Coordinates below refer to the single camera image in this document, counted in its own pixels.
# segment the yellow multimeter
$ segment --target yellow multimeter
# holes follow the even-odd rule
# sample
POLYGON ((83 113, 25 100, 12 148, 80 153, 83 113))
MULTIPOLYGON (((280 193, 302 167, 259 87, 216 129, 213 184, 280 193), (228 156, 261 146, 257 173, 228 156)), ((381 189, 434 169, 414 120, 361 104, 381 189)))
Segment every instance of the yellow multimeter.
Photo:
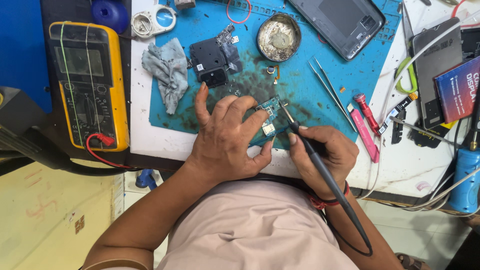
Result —
POLYGON ((101 133, 115 142, 107 146, 91 139, 92 150, 125 150, 129 135, 117 33, 72 22, 52 23, 49 33, 72 144, 85 148, 91 134, 101 133))

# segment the red cable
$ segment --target red cable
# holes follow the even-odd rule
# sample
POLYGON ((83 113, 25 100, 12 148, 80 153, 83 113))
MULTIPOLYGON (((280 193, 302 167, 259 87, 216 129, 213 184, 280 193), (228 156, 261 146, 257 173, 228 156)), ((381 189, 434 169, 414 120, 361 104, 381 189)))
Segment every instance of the red cable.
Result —
POLYGON ((323 41, 323 40, 320 38, 320 34, 318 34, 318 40, 319 40, 320 42, 322 42, 323 44, 328 44, 326 41, 323 41))
POLYGON ((247 2, 248 2, 248 6, 249 6, 247 18, 246 18, 245 20, 241 21, 241 22, 236 22, 236 21, 232 20, 232 18, 230 18, 230 15, 228 14, 228 6, 230 5, 230 0, 228 0, 228 3, 227 3, 227 17, 228 17, 233 23, 235 23, 235 24, 242 24, 242 23, 244 23, 245 21, 248 20, 248 17, 250 17, 250 13, 252 13, 252 4, 250 4, 250 1, 249 1, 249 0, 247 0, 247 2))
POLYGON ((88 151, 90 154, 92 154, 92 156, 94 156, 95 158, 97 158, 97 159, 99 159, 99 160, 101 160, 101 161, 103 161, 103 162, 105 162, 105 163, 107 163, 107 164, 109 164, 109 165, 116 166, 116 167, 120 167, 120 168, 125 168, 125 169, 134 169, 134 167, 124 166, 124 165, 120 165, 120 164, 116 164, 116 163, 113 163, 113 162, 104 160, 103 158, 97 156, 97 155, 90 149, 90 145, 89 145, 90 139, 91 139, 93 136, 100 138, 101 135, 103 135, 103 134, 94 133, 94 134, 91 134, 91 135, 87 138, 87 140, 85 141, 85 146, 87 147, 87 151, 88 151))
MULTIPOLYGON (((452 18, 455 18, 456 16, 456 12, 458 11, 458 8, 460 7, 460 5, 465 2, 466 0, 461 0, 461 2, 455 6, 455 8, 453 9, 453 12, 452 12, 452 18)), ((475 24, 475 25, 461 25, 460 27, 474 27, 474 26, 479 26, 480 24, 475 24)))

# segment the person's left hand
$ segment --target person's left hand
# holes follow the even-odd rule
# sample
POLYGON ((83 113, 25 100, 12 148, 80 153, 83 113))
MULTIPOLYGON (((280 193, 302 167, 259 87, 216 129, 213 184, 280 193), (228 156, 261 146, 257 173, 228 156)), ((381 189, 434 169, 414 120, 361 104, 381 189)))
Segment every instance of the person's left hand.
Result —
POLYGON ((200 131, 185 165, 193 167, 203 184, 253 177, 272 160, 272 142, 265 143, 254 158, 247 148, 262 124, 268 118, 265 110, 256 111, 245 122, 245 112, 257 107, 251 96, 227 96, 221 99, 212 112, 207 111, 208 87, 202 83, 195 98, 195 115, 200 131))

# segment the hand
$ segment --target hand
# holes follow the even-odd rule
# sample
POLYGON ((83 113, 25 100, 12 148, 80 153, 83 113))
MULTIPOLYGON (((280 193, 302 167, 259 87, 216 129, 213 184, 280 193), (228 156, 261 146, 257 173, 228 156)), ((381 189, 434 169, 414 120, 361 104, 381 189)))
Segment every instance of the hand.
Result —
MULTIPOLYGON (((357 162, 359 149, 343 133, 332 126, 301 126, 299 133, 305 137, 324 143, 327 157, 322 157, 325 165, 332 173, 341 190, 345 188, 345 179, 357 162)), ((335 196, 327 186, 323 177, 313 165, 305 151, 305 146, 293 133, 288 134, 290 139, 290 156, 305 183, 323 200, 333 200, 335 196)))
POLYGON ((221 99, 209 114, 206 108, 208 87, 202 83, 195 97, 195 115, 200 131, 185 165, 193 166, 203 184, 216 185, 223 181, 253 177, 272 161, 272 142, 267 142, 253 159, 247 148, 253 136, 268 118, 268 112, 259 110, 245 122, 245 112, 257 107, 251 96, 227 96, 221 99))

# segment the pink utility knife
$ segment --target pink utility knife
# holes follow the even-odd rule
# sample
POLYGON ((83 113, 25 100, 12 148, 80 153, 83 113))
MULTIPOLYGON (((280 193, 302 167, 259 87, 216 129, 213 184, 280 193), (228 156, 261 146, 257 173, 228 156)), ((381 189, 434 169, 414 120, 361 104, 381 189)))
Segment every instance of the pink utility knife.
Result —
POLYGON ((373 143, 372 137, 370 137, 370 133, 368 133, 368 129, 363 122, 360 111, 354 109, 351 103, 347 106, 347 110, 350 112, 353 122, 355 122, 355 125, 359 130, 361 140, 367 148, 370 158, 374 163, 378 163, 378 160, 380 159, 380 151, 378 150, 378 147, 373 143))

